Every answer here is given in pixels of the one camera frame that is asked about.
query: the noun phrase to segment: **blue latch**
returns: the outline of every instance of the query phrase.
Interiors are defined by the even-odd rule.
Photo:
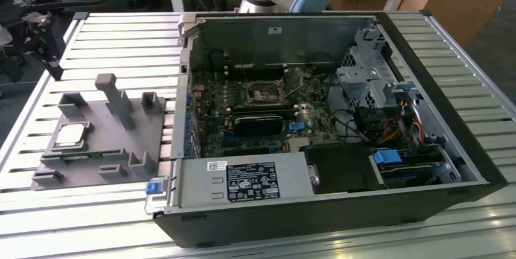
[[[289,131],[298,131],[298,130],[302,130],[304,128],[305,128],[305,122],[304,121],[289,124]]]
[[[401,162],[401,157],[396,149],[381,149],[373,153],[377,164],[397,164]]]
[[[149,182],[146,186],[147,194],[161,194],[163,192],[163,183],[162,182]]]

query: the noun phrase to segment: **warning label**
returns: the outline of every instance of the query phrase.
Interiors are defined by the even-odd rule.
[[[274,162],[228,165],[226,175],[232,203],[280,198]]]

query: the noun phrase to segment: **aluminum extrusion table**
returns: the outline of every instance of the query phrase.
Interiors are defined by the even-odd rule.
[[[118,76],[131,97],[167,98],[161,158],[166,164],[179,71],[178,13],[97,13],[66,34],[63,81],[43,75],[0,150],[2,258],[502,258],[516,251],[515,106],[432,17],[391,13],[411,46],[510,186],[425,222],[182,249],[145,213],[146,183],[31,191],[31,177],[61,111],[61,94],[102,100],[98,73]],[[408,72],[400,68],[407,79]]]

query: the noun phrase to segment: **circuit board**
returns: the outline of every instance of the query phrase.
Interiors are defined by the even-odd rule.
[[[202,157],[297,152],[340,141],[325,102],[329,83],[329,74],[308,65],[286,67],[276,80],[196,75]]]

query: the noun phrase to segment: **green circuit board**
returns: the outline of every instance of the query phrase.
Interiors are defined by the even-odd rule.
[[[290,152],[293,138],[305,138],[302,141],[310,144],[337,142],[339,134],[325,102],[328,78],[328,73],[317,74],[309,66],[289,67],[278,80],[229,81],[220,72],[194,78],[194,90],[202,89],[194,91],[202,157]],[[261,110],[270,105],[288,109]],[[232,109],[250,109],[248,117],[282,111],[293,115],[284,116],[281,130],[273,135],[241,137],[233,130],[237,115]],[[293,131],[289,125],[296,123],[302,123],[304,127]]]

